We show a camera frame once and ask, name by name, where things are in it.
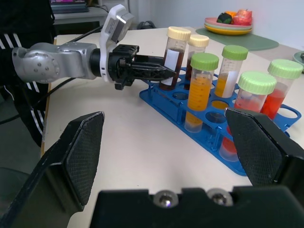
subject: tube label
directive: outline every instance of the tube label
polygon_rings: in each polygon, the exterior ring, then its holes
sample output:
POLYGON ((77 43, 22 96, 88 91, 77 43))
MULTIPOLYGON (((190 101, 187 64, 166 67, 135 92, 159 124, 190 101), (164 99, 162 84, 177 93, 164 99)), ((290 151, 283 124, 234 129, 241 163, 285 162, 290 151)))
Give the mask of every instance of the tube label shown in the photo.
MULTIPOLYGON (((175 71, 177 60, 179 58, 179 54, 180 53, 178 51, 173 51, 173 50, 168 49, 164 66, 169 68, 170 70, 175 71)), ((162 80, 161 83, 171 86, 172 80, 173 80, 173 77, 162 80)))
POLYGON ((222 96, 223 98, 228 98, 232 96, 237 79, 238 79, 238 71, 229 71, 227 76, 227 81, 225 84, 225 89, 222 96))

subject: green cap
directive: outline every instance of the green cap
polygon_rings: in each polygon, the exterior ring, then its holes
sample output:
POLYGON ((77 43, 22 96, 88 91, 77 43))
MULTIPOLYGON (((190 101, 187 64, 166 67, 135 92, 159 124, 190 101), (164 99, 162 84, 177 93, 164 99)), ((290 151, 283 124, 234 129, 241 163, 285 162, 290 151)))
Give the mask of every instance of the green cap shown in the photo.
POLYGON ((268 95, 274 91, 276 79, 266 73, 246 71, 241 74, 238 86, 252 94, 268 95))
POLYGON ((245 60, 248 55, 248 49, 237 45, 224 46, 222 56, 231 60, 245 60))
POLYGON ((297 79, 302 71, 303 66, 301 64, 287 59, 275 59, 268 67, 268 72, 271 75, 287 79, 297 79))
POLYGON ((190 65, 198 70, 215 70, 219 66, 219 57, 210 53, 197 53, 192 56, 190 65))

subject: robotic arm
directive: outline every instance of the robotic arm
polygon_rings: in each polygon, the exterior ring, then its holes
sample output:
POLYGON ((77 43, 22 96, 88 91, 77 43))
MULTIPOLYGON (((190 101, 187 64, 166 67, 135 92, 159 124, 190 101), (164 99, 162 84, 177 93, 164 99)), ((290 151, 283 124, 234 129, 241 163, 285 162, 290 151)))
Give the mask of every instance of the robotic arm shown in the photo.
POLYGON ((15 71, 23 82, 51 83, 60 78, 102 77, 122 90, 135 79, 161 81, 175 72, 163 66, 162 57, 137 55, 139 46, 117 45, 133 20, 124 6, 113 7, 95 44, 68 42, 63 45, 38 43, 12 51, 15 71))

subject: white stripe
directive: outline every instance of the white stripe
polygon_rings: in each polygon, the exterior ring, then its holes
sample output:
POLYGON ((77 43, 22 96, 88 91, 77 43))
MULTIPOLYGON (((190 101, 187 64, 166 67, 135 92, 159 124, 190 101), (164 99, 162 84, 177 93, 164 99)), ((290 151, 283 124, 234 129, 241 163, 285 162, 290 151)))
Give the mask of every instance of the white stripe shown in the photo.
POLYGON ((1 39, 0 39, 0 47, 1 47, 2 49, 5 49, 4 44, 2 43, 1 39))
POLYGON ((30 90, 32 90, 32 87, 30 86, 30 83, 29 83, 29 82, 27 82, 27 86, 28 86, 28 88, 29 88, 30 90))
POLYGON ((6 92, 8 92, 11 95, 11 98, 13 98, 13 101, 15 101, 13 94, 10 93, 10 91, 4 86, 4 89, 6 90, 6 92))
POLYGON ((19 37, 17 36, 17 34, 14 33, 13 36, 14 36, 14 38, 15 38, 15 41, 16 41, 18 47, 22 47, 21 42, 20 42, 19 37))
POLYGON ((37 83, 36 83, 36 82, 33 82, 33 85, 34 85, 34 88, 35 88, 36 92, 37 92, 37 93, 40 93, 40 92, 39 92, 39 89, 38 89, 38 86, 37 86, 37 83))
POLYGON ((14 45, 13 45, 13 43, 11 42, 10 37, 8 36, 8 34, 4 34, 4 36, 5 36, 5 39, 6 39, 7 43, 9 44, 9 47, 10 47, 10 48, 13 48, 14 45))
POLYGON ((32 116, 33 116, 33 119, 34 119, 34 122, 35 122, 35 124, 36 124, 36 127, 37 127, 38 131, 39 131, 40 134, 42 135, 42 130, 41 130, 39 124, 38 124, 38 120, 37 120, 37 118, 36 118, 36 116, 35 116, 34 110, 33 110, 33 109, 30 110, 30 112, 32 113, 32 116))
POLYGON ((41 112, 40 112, 39 110, 37 110, 37 112, 38 112, 38 115, 39 115, 39 117, 40 117, 41 123, 44 125, 44 121, 43 121, 43 117, 42 117, 42 115, 41 115, 41 112))

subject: red liquid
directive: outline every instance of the red liquid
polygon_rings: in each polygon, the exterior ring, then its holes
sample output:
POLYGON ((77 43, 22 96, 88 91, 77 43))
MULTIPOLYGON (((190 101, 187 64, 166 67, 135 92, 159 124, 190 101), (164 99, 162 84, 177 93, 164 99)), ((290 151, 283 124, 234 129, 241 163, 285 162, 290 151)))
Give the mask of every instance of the red liquid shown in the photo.
MULTIPOLYGON (((246 100, 244 100, 243 102, 242 101, 243 100, 241 100, 239 104, 235 103, 234 107, 235 108, 240 108, 240 109, 251 110, 251 111, 254 111, 254 112, 257 112, 257 113, 260 112, 258 103, 248 102, 246 100)), ((227 132, 231 135, 231 131, 230 131, 229 127, 227 127, 227 132)), ((223 139, 222 146, 231 155, 237 153, 237 149, 236 149, 234 143, 226 137, 223 139)))
POLYGON ((282 91, 275 89, 271 94, 267 96, 261 113, 264 113, 273 120, 276 116, 277 111, 281 107, 284 98, 285 94, 282 91))

